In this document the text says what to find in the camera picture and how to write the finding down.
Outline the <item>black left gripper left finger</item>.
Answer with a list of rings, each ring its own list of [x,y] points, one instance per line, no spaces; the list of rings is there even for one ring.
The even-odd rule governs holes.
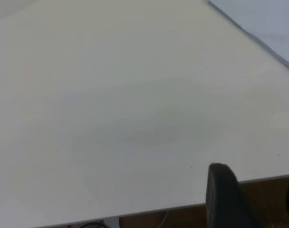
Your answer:
[[[262,227],[226,164],[209,165],[205,204],[208,228]]]

